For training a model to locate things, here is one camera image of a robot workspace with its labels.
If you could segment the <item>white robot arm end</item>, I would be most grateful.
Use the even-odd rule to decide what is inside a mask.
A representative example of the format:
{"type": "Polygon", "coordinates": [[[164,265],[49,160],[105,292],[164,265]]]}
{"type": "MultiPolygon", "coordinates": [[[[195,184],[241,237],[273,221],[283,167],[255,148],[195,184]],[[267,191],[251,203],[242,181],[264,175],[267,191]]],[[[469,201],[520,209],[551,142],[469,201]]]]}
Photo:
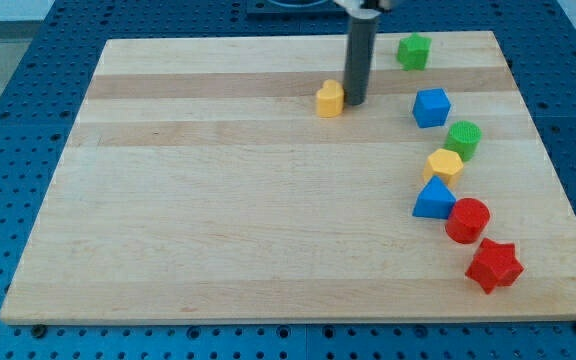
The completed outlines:
{"type": "Polygon", "coordinates": [[[394,0],[334,0],[348,15],[358,19],[373,19],[382,13],[390,12],[398,4],[394,0]]]}

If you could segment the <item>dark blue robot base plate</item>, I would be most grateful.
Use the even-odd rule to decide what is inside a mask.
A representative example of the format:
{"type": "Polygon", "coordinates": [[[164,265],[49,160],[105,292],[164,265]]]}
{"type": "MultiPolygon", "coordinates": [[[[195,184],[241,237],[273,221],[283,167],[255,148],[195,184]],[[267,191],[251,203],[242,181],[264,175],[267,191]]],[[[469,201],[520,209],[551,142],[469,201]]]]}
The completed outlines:
{"type": "Polygon", "coordinates": [[[345,14],[332,0],[245,0],[244,3],[248,17],[345,14]]]}

